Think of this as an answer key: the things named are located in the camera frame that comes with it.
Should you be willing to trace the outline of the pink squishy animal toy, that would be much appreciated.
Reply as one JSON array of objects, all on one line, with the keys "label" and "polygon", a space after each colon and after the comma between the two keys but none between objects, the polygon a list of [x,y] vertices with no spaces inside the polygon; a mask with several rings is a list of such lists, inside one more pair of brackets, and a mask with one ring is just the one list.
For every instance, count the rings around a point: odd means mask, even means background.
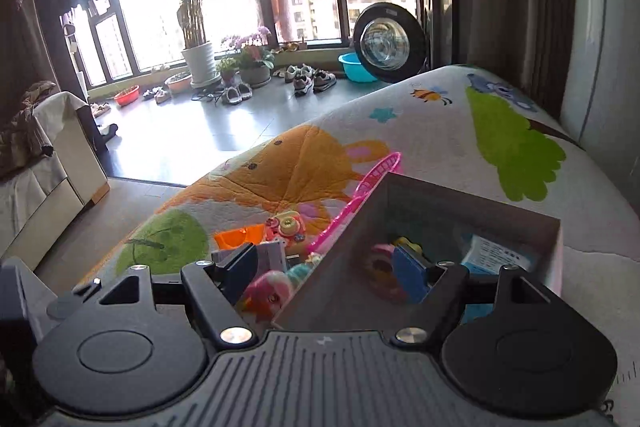
[{"label": "pink squishy animal toy", "polygon": [[239,302],[239,309],[243,313],[254,315],[257,322],[270,322],[288,303],[294,291],[295,288],[285,272],[271,270],[247,286]]}]

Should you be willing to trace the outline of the pink plastic toy net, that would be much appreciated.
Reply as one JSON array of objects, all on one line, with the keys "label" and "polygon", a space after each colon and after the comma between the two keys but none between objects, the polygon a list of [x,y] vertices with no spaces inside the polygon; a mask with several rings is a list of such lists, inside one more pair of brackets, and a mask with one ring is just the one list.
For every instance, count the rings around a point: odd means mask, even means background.
[{"label": "pink plastic toy net", "polygon": [[354,219],[360,206],[369,197],[375,187],[380,184],[384,176],[386,176],[387,173],[401,172],[401,159],[402,155],[400,152],[393,152],[382,158],[371,168],[358,183],[354,193],[352,193],[352,199],[331,221],[329,226],[309,244],[309,254],[316,253],[324,255],[329,251],[337,240],[337,237],[346,229],[349,222]]}]

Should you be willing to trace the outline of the blue tissue pack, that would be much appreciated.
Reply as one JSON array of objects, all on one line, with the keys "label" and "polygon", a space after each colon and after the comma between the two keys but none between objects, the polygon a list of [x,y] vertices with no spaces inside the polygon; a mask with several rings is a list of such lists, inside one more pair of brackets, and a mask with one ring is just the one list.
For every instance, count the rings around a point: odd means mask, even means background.
[{"label": "blue tissue pack", "polygon": [[[461,264],[471,275],[498,275],[503,265],[517,265],[527,272],[533,272],[540,256],[530,248],[522,246],[511,249],[499,243],[472,233],[461,236]],[[469,323],[487,315],[494,309],[495,289],[489,289],[480,296],[478,303],[465,306],[461,323]]]}]

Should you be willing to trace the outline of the grey battery charger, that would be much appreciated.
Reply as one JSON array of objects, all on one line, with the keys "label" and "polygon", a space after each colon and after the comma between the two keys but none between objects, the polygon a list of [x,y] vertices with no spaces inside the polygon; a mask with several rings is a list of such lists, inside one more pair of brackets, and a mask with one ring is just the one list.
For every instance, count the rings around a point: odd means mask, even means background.
[{"label": "grey battery charger", "polygon": [[[260,277],[269,271],[285,272],[286,266],[284,246],[279,241],[264,242],[256,245],[257,251],[257,268],[255,277]],[[210,253],[213,262],[223,262],[224,259],[233,253],[231,249],[217,249]]]}]

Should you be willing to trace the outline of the orange plastic toy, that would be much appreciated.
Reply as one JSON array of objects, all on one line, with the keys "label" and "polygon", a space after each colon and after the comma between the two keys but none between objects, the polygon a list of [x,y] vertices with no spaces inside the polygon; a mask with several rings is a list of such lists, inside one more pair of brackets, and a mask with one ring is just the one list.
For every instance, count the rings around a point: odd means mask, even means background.
[{"label": "orange plastic toy", "polygon": [[245,243],[259,245],[265,235],[265,225],[249,225],[213,234],[214,241],[221,251],[238,248]]}]

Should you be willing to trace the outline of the pink round toy in box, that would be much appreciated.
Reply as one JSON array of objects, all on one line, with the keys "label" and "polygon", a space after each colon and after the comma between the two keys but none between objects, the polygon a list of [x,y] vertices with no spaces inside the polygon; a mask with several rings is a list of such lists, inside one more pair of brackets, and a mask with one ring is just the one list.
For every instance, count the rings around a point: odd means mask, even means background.
[{"label": "pink round toy in box", "polygon": [[390,303],[405,303],[407,294],[394,273],[392,244],[375,244],[364,256],[363,270],[372,291]]}]

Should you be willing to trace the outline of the pink cardboard box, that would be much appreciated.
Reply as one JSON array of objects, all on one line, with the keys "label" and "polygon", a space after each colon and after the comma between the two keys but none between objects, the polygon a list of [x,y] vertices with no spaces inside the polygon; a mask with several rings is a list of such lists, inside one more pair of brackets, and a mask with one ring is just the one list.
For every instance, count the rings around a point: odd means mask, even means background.
[{"label": "pink cardboard box", "polygon": [[472,233],[540,256],[532,273],[555,293],[562,288],[559,220],[503,202],[389,173],[324,254],[317,268],[273,320],[293,332],[388,332],[407,323],[413,305],[390,303],[370,288],[364,256],[375,244],[410,251],[424,265],[461,263],[461,236]]}]

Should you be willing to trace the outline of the colourful cartoon play mat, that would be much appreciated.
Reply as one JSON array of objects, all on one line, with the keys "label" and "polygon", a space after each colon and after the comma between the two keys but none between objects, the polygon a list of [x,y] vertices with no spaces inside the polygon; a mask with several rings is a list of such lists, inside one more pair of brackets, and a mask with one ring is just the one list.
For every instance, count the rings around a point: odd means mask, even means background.
[{"label": "colourful cartoon play mat", "polygon": [[402,173],[423,181],[532,210],[562,227],[562,295],[611,337],[620,369],[606,413],[617,424],[639,421],[639,218],[587,153],[534,102],[490,72],[446,66],[377,88],[351,83],[258,110],[267,89],[233,109],[241,135],[234,152],[217,152],[195,134],[205,108],[191,102],[179,117],[140,105],[144,142],[134,170],[175,181],[182,192],[110,251],[96,272],[111,277],[142,251],[160,222],[189,218],[193,256],[215,235],[285,211],[303,218],[312,241],[363,183]]}]

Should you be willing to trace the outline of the beige sofa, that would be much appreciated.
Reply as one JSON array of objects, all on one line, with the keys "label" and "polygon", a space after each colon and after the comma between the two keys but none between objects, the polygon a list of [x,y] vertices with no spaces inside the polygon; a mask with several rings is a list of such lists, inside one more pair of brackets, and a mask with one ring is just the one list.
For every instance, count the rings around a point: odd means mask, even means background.
[{"label": "beige sofa", "polygon": [[88,107],[54,82],[39,81],[2,124],[2,259],[37,268],[79,213],[110,191],[79,119]]}]

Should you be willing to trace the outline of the white sneaker pair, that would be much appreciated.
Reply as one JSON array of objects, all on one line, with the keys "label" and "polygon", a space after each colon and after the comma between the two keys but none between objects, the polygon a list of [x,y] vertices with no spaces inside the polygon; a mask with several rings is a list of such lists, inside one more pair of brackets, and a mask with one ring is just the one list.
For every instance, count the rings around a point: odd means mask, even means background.
[{"label": "white sneaker pair", "polygon": [[253,90],[244,82],[225,87],[222,92],[222,101],[227,105],[239,105],[250,98],[253,98]]}]

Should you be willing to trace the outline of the terracotta bowl planter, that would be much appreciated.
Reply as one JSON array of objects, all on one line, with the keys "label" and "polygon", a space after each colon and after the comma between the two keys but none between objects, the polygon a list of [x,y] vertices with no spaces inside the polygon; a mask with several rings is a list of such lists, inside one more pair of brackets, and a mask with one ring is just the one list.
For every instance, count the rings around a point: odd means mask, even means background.
[{"label": "terracotta bowl planter", "polygon": [[165,80],[165,87],[171,95],[177,95],[191,89],[192,75],[185,70],[171,75]]}]

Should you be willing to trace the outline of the red plastic basin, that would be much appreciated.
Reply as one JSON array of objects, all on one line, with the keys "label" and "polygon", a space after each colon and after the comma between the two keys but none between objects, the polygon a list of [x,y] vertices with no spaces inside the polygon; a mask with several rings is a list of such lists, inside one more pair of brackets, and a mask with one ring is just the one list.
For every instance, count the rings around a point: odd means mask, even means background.
[{"label": "red plastic basin", "polygon": [[140,87],[139,86],[131,86],[120,92],[118,92],[114,96],[114,101],[119,107],[125,107],[131,103],[137,101],[140,96]]}]

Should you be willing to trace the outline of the small green potted plant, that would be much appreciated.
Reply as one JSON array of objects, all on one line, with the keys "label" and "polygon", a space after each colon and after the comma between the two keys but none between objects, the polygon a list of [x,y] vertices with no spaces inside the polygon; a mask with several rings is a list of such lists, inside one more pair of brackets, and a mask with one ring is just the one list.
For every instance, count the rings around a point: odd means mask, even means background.
[{"label": "small green potted plant", "polygon": [[217,67],[222,82],[226,86],[230,86],[230,84],[233,83],[236,70],[238,69],[238,60],[234,56],[227,55],[221,57],[218,61]]}]

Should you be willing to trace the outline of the pink flowering potted plant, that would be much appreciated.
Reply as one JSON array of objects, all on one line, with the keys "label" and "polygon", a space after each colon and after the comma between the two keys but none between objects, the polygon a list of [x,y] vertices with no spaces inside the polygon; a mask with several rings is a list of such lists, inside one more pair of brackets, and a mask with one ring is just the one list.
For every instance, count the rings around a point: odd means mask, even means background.
[{"label": "pink flowering potted plant", "polygon": [[264,87],[271,80],[273,55],[268,46],[270,36],[271,31],[267,27],[258,26],[250,34],[227,36],[221,40],[233,70],[251,88]]}]

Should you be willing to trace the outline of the sneaker pair by window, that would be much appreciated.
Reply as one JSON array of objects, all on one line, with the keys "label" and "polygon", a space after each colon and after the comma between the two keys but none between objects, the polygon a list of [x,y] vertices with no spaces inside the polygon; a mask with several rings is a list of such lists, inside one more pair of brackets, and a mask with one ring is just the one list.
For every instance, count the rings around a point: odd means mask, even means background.
[{"label": "sneaker pair by window", "polygon": [[293,80],[294,95],[300,98],[309,92],[323,92],[332,88],[335,83],[335,75],[325,70],[316,70],[312,74],[299,72]]}]

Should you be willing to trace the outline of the blue plastic basin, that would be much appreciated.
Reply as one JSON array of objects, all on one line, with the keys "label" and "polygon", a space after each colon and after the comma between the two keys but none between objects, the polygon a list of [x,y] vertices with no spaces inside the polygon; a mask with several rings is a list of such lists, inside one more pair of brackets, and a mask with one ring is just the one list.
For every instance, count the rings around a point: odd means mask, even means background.
[{"label": "blue plastic basin", "polygon": [[346,77],[356,83],[372,83],[376,78],[360,63],[356,52],[341,54],[338,61],[343,66]]}]

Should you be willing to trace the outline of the black round fan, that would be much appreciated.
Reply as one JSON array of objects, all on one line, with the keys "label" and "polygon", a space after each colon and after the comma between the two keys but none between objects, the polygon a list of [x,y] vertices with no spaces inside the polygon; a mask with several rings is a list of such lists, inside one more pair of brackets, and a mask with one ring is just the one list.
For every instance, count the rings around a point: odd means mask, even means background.
[{"label": "black round fan", "polygon": [[418,20],[398,4],[376,2],[358,16],[352,43],[378,80],[398,83],[428,69],[428,42]]}]

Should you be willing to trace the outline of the white air conditioner column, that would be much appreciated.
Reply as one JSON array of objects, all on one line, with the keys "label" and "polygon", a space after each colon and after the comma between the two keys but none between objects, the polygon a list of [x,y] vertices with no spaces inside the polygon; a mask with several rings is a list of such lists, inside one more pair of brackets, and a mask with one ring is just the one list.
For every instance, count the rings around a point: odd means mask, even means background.
[{"label": "white air conditioner column", "polygon": [[576,0],[561,122],[620,188],[639,188],[639,0]]}]

